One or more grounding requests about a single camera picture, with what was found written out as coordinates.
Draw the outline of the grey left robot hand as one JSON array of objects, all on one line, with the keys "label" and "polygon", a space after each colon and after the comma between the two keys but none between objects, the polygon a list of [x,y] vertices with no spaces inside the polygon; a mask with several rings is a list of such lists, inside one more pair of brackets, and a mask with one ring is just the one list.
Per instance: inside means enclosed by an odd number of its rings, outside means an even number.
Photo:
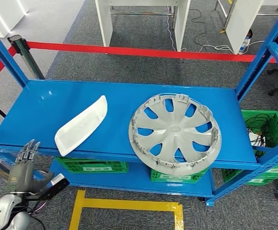
[{"label": "grey left robot hand", "polygon": [[42,180],[34,178],[35,157],[40,144],[41,142],[32,139],[19,152],[8,174],[8,186],[11,193],[36,194],[41,192],[54,178],[52,172],[48,173]]}]

